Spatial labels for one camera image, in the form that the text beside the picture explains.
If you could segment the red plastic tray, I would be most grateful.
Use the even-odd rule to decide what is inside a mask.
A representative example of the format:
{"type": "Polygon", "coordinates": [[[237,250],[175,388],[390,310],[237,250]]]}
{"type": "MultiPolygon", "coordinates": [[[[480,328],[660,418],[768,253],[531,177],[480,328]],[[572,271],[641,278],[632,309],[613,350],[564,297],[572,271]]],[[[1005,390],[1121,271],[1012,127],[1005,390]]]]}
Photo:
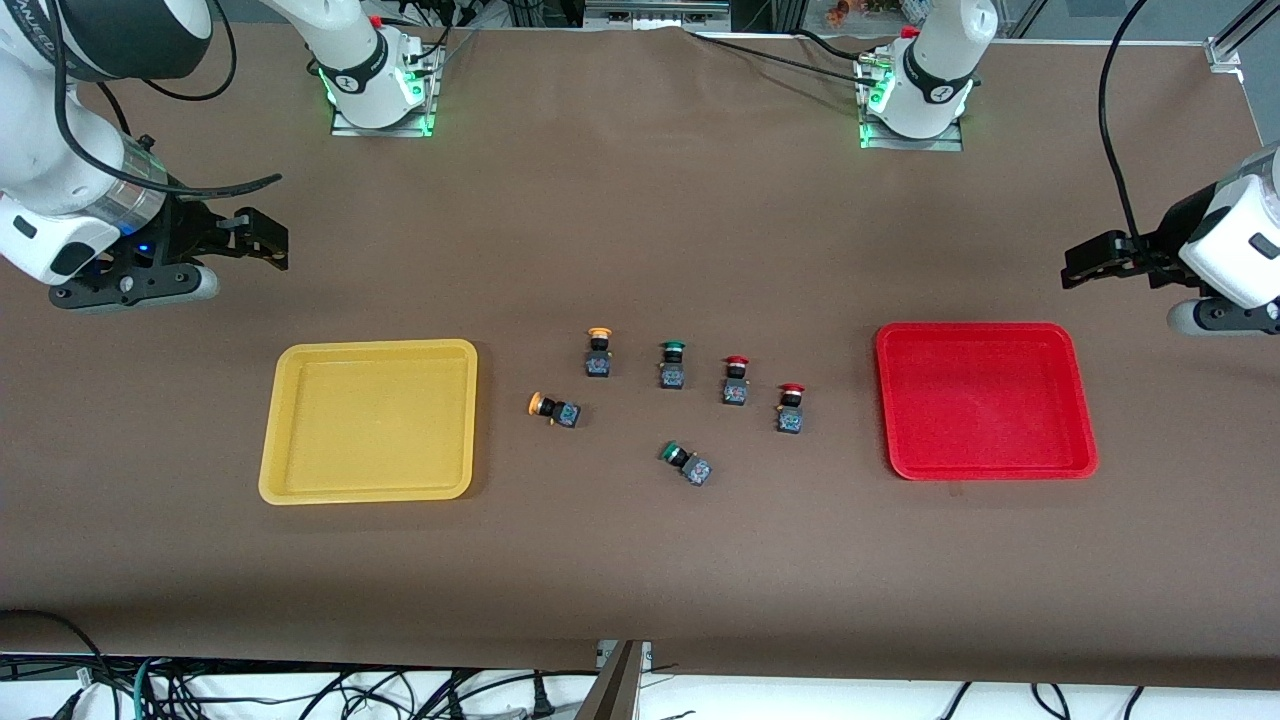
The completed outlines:
{"type": "Polygon", "coordinates": [[[1079,480],[1098,466],[1070,334],[1046,322],[876,333],[890,466],[905,480],[1079,480]]]}

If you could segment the yellow plastic tray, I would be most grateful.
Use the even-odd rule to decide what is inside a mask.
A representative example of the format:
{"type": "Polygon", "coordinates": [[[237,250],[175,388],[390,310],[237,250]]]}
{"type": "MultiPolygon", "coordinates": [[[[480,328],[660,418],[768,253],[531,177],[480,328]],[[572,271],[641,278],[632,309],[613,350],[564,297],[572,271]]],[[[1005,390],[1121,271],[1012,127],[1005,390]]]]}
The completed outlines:
{"type": "Polygon", "coordinates": [[[296,345],[276,361],[259,473],[274,506],[449,501],[474,479],[466,340],[296,345]]]}

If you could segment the aluminium corner profile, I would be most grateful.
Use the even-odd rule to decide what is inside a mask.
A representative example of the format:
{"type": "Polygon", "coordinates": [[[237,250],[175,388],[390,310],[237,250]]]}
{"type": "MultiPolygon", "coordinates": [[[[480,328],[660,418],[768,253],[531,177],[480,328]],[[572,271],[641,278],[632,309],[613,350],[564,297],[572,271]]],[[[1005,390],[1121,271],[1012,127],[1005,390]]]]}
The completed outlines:
{"type": "Polygon", "coordinates": [[[1240,49],[1268,22],[1280,18],[1280,0],[1249,0],[1216,35],[1204,41],[1204,53],[1213,73],[1233,73],[1240,68],[1240,49]]]}

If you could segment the brown table cover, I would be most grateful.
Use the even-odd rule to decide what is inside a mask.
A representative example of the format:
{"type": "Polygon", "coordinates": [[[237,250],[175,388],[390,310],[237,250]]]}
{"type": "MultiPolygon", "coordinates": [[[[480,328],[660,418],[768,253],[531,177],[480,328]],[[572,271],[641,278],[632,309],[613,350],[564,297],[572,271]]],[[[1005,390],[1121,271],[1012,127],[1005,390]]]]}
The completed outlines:
{"type": "Polygon", "coordinates": [[[996,44],[963,151],[911,152],[861,149],[841,83],[678,29],[483,31],[431,138],[338,138],[296,32],[237,36],[214,102],[118,92],[183,179],[282,173],[248,202],[291,268],[214,258],[212,300],[86,316],[0,259],[0,607],[129,655],[589,667],[637,638],[681,673],[1280,688],[1280,340],[1175,334],[1181,291],[1140,278],[1060,286],[1121,224],[1103,46],[996,44]],[[892,322],[1061,325],[1094,474],[899,478],[892,322]],[[265,503],[279,356],[424,338],[479,354],[467,493],[265,503]]]}

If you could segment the dark brown beam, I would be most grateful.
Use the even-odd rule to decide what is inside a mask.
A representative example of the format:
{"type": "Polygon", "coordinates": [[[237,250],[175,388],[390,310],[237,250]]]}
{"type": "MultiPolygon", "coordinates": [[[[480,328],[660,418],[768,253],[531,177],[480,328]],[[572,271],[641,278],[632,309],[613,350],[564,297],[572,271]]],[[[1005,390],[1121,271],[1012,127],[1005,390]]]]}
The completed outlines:
{"type": "Polygon", "coordinates": [[[635,720],[643,678],[639,643],[621,641],[603,671],[599,671],[573,720],[635,720]]]}

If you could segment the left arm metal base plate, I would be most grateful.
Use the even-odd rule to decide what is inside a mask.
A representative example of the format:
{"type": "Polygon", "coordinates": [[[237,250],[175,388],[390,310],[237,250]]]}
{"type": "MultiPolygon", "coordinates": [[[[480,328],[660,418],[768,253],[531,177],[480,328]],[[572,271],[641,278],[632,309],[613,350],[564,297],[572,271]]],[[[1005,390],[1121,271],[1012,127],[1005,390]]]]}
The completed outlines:
{"type": "Polygon", "coordinates": [[[913,82],[899,78],[886,59],[855,64],[855,77],[869,79],[858,90],[859,140],[863,149],[959,152],[963,150],[960,115],[974,88],[969,79],[960,90],[942,86],[943,102],[931,102],[913,82]]]}

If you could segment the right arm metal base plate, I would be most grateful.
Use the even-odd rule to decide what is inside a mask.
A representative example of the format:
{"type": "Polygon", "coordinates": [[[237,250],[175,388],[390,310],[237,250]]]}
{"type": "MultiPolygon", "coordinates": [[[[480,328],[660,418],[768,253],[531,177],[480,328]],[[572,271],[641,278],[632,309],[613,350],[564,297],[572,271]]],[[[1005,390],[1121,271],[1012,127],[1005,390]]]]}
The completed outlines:
{"type": "Polygon", "coordinates": [[[348,97],[326,83],[332,135],[397,138],[433,135],[447,46],[425,46],[421,38],[406,36],[397,51],[397,60],[389,60],[364,94],[348,97]]]}

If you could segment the silver metal rail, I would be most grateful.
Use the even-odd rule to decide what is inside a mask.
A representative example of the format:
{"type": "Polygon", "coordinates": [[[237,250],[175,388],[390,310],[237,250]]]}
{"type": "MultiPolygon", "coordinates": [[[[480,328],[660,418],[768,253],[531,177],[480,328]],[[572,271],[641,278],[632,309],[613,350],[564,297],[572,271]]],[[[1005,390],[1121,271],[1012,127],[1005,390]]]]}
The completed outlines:
{"type": "Polygon", "coordinates": [[[682,27],[730,32],[730,0],[584,0],[585,29],[682,27]]]}

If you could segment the silver metal bracket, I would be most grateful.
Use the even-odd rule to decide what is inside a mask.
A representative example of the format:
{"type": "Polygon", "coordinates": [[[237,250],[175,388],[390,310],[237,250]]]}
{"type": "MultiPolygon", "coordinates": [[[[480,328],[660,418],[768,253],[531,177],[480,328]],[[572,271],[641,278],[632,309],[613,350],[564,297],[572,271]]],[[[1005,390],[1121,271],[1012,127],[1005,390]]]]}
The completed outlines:
{"type": "MultiPolygon", "coordinates": [[[[603,639],[603,641],[598,641],[596,642],[596,646],[595,646],[595,669],[598,671],[603,671],[605,669],[605,665],[609,662],[611,656],[620,647],[620,644],[621,644],[621,642],[617,641],[617,639],[603,639]]],[[[648,641],[644,641],[644,642],[640,642],[637,647],[639,647],[639,652],[640,652],[640,657],[641,657],[641,661],[640,661],[641,674],[644,674],[644,673],[652,673],[653,669],[654,669],[654,666],[655,666],[654,665],[654,656],[653,656],[652,643],[648,642],[648,641]]]]}

